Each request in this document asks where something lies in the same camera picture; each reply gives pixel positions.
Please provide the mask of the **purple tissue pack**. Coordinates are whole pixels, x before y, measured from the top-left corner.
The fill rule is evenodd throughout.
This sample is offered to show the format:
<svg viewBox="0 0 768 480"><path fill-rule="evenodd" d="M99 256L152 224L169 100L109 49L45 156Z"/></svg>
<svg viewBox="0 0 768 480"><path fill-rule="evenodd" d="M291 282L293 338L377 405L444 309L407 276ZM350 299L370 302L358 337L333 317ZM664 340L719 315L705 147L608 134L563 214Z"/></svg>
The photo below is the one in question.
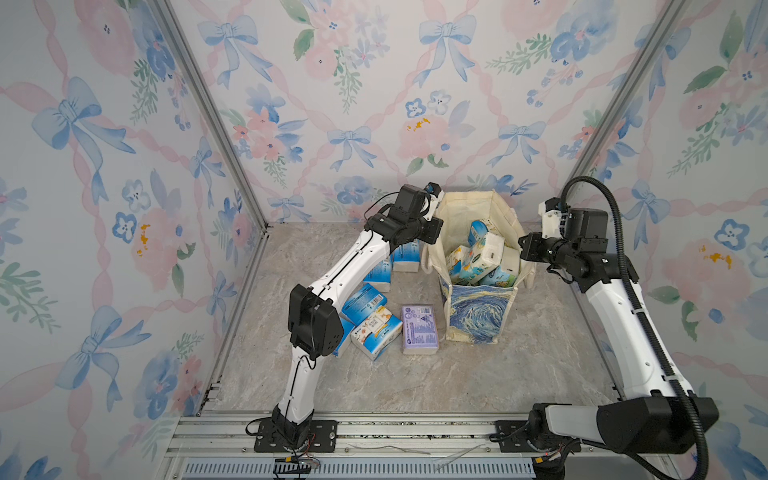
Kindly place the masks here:
<svg viewBox="0 0 768 480"><path fill-rule="evenodd" d="M404 305L401 320L405 355L432 355L438 351L439 335L431 306Z"/></svg>

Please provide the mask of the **floral orange blue tissue pack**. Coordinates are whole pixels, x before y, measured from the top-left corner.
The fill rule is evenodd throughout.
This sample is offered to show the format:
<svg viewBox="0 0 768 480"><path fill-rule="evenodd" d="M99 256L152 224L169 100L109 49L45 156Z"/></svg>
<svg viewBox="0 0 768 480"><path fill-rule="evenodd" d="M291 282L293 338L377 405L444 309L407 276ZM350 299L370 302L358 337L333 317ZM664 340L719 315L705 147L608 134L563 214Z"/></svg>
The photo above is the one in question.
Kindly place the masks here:
<svg viewBox="0 0 768 480"><path fill-rule="evenodd" d="M386 306L380 306L351 332L351 341L370 360L376 360L402 328L403 322Z"/></svg>

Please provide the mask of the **white tissue pack cartoon blue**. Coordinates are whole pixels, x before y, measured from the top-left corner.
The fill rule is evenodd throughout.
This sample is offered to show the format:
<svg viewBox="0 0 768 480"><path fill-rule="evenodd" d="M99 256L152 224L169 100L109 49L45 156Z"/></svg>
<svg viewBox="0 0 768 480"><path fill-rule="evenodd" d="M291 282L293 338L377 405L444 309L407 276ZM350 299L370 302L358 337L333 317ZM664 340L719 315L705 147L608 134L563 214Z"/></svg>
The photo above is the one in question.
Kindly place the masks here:
<svg viewBox="0 0 768 480"><path fill-rule="evenodd" d="M505 247L500 264L485 275L479 285L511 288L515 285L520 273L520 252Z"/></svg>

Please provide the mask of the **cream canvas bag starry print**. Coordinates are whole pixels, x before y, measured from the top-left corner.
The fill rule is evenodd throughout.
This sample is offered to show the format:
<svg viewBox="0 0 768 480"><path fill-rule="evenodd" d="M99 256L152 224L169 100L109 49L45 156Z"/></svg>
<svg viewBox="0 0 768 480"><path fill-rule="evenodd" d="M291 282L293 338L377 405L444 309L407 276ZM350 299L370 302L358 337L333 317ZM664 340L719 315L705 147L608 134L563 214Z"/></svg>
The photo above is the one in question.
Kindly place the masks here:
<svg viewBox="0 0 768 480"><path fill-rule="evenodd" d="M493 191L449 192L435 216L444 224L437 242L422 248L421 266L425 272L437 274L446 319L446 339L495 344L519 290L533 287L536 267L520 259L520 273L511 288L479 285L479 282L467 285L458 283L458 278L453 281L449 277L446 257L460 245L469 246L467 238L474 220L486 220L491 228L489 232L502 236L505 247L519 252L518 239L526 235L526 231L514 209Z"/></svg>

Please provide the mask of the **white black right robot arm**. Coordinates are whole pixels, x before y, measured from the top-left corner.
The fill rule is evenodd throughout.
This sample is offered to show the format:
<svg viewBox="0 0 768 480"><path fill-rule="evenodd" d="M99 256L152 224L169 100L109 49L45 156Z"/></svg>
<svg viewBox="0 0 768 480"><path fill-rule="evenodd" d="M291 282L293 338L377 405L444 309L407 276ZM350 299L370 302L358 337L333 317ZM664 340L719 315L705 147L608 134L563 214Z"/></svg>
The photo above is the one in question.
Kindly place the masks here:
<svg viewBox="0 0 768 480"><path fill-rule="evenodd" d="M632 266L624 284L621 258L608 250L609 215L597 209L565 210L552 198L540 204L542 229L521 237L521 257L542 263L548 272L566 273L595 310L612 348L621 379L621 400L598 407L537 404L529 419L532 441L546 437L578 438L623 454L683 454L695 444L694 427L675 393L678 382L690 398L703 429L719 418L715 402L699 397L677 367L665 372L634 307L642 289Z"/></svg>

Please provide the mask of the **blue tissue pack barcode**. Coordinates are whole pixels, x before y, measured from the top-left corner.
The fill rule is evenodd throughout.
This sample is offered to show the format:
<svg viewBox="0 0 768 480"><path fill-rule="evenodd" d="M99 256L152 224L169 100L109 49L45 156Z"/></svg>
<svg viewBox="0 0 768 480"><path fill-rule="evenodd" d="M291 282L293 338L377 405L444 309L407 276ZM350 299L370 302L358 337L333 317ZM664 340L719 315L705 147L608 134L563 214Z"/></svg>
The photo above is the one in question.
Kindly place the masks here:
<svg viewBox="0 0 768 480"><path fill-rule="evenodd" d="M392 273L392 263L389 259L385 259L365 276L363 282L381 293L388 293L391 290Z"/></svg>

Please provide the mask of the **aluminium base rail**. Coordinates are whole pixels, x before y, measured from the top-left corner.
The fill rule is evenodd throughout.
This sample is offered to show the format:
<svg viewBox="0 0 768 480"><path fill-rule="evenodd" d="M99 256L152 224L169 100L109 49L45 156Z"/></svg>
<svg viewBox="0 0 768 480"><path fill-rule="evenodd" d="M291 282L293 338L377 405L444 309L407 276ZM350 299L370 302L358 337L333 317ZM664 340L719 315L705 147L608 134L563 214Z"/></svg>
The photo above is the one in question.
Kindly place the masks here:
<svg viewBox="0 0 768 480"><path fill-rule="evenodd" d="M255 419L258 410L205 410L179 420L164 457L257 457ZM318 420L335 420L338 457L490 457L500 447L489 441L495 422L523 422L525 413L317 413Z"/></svg>

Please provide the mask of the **left aluminium corner post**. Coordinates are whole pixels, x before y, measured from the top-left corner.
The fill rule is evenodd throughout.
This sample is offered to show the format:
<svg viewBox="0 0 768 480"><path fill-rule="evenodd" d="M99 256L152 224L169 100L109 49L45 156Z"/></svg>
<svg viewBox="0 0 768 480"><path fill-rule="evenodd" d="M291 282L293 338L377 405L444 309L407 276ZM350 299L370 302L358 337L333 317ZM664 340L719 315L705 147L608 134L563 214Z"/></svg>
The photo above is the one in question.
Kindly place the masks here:
<svg viewBox="0 0 768 480"><path fill-rule="evenodd" d="M171 52L179 62L180 69L187 79L195 102L202 112L203 121L209 127L213 139L234 177L234 182L243 196L245 206L256 221L257 231L261 236L266 235L268 233L268 223L249 182L247 171L235 153L232 140L225 132L223 120L218 112L213 96L205 83L202 70L195 59L171 2L166 0L149 0L148 5L152 13L157 17L159 27L169 44Z"/></svg>

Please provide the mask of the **white blue tissue pack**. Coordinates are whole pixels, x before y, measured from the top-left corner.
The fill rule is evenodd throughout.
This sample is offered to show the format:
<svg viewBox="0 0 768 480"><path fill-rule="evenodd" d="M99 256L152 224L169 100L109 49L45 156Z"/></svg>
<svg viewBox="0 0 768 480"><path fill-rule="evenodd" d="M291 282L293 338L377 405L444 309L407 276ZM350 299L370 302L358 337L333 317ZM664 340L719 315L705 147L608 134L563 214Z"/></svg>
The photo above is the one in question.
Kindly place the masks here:
<svg viewBox="0 0 768 480"><path fill-rule="evenodd" d="M453 281L461 275L463 263L469 256L470 251L471 248L469 246L460 245L446 257L448 274Z"/></svg>

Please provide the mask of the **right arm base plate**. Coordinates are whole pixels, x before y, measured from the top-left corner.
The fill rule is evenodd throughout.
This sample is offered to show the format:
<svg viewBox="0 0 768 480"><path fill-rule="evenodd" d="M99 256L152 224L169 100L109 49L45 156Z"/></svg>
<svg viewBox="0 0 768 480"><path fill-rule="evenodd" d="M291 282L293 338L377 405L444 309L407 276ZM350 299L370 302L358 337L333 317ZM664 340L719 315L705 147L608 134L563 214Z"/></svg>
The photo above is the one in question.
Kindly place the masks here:
<svg viewBox="0 0 768 480"><path fill-rule="evenodd" d="M502 453L536 452L528 436L528 421L497 420L495 432L489 435L489 441L496 444Z"/></svg>

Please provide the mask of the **aluminium corner post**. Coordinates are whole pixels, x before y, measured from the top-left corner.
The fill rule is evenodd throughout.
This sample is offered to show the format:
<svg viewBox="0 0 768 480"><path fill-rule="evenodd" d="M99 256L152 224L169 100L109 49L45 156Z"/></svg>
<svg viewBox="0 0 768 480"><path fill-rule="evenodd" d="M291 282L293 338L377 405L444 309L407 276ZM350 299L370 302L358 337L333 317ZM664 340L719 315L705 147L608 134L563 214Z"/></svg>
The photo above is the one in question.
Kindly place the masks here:
<svg viewBox="0 0 768 480"><path fill-rule="evenodd" d="M195 59L171 2L166 0L149 0L148 5L152 13L157 17L159 27L169 44L171 52L179 62L180 69L187 79L195 102L202 112L203 121L209 127L213 139L234 177L234 182L243 196L245 206L256 221L257 231L261 236L266 235L268 233L268 223L249 182L247 171L235 153L232 140L225 132L223 120L218 112L213 96L205 83L202 70Z"/></svg>
<svg viewBox="0 0 768 480"><path fill-rule="evenodd" d="M685 0L664 1L662 3L660 13L646 35L645 43L633 57L623 81L615 90L602 120L598 123L594 136L581 151L578 161L567 177L567 181L585 175L597 159L608 142L615 125L623 118L626 109L633 101L638 88L651 73L656 59L661 55L664 45L674 33L676 26L681 22L689 4L690 2Z"/></svg>

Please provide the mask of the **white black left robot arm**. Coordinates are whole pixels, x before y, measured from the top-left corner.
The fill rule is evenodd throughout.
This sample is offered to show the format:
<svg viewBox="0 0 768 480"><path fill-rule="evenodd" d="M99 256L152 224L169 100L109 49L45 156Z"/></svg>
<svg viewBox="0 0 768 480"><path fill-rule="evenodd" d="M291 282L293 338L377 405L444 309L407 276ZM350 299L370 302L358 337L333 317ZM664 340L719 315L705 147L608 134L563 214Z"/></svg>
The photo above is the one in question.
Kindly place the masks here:
<svg viewBox="0 0 768 480"><path fill-rule="evenodd" d="M401 187L392 203L366 219L355 243L326 274L290 292L290 375L271 415L284 437L299 442L309 431L322 366L342 340L340 313L345 302L396 248L414 240L436 243L443 220L435 212L443 196L441 187L432 182L424 188Z"/></svg>

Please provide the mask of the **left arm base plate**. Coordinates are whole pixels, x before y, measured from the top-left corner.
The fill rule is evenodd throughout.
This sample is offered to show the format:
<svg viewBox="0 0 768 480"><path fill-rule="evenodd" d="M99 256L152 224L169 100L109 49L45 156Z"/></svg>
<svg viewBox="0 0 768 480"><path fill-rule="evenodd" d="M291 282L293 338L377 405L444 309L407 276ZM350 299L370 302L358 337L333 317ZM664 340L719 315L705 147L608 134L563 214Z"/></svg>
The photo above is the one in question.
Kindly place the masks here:
<svg viewBox="0 0 768 480"><path fill-rule="evenodd" d="M254 438L256 453L333 453L339 423L309 419L301 424L264 418L250 422L245 431Z"/></svg>

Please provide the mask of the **right aluminium corner post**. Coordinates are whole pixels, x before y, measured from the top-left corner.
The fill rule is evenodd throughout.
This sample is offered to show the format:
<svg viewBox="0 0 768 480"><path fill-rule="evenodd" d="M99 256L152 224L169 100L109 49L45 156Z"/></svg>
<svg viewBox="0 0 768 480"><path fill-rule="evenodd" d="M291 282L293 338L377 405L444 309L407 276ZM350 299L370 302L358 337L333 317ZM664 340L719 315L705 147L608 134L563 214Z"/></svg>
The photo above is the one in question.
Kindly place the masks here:
<svg viewBox="0 0 768 480"><path fill-rule="evenodd" d="M646 35L645 43L633 57L623 81L615 90L602 120L598 123L594 136L581 151L578 161L567 177L567 181L585 175L597 159L608 142L615 125L623 118L626 109L633 101L638 88L651 73L656 59L661 55L664 45L674 33L676 26L681 22L689 4L690 2L685 0L664 1L662 3L660 13Z"/></svg>

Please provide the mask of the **colourful cartoon tissue pack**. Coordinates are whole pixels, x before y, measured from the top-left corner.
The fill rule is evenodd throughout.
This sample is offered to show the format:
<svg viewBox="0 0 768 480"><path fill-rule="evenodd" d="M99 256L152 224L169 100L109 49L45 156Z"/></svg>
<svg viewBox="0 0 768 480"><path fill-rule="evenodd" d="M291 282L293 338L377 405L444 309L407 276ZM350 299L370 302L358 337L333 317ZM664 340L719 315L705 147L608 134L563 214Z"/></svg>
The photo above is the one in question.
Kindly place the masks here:
<svg viewBox="0 0 768 480"><path fill-rule="evenodd" d="M475 285L497 268L502 260L505 243L498 234L488 232L469 250L462 261L458 283Z"/></svg>

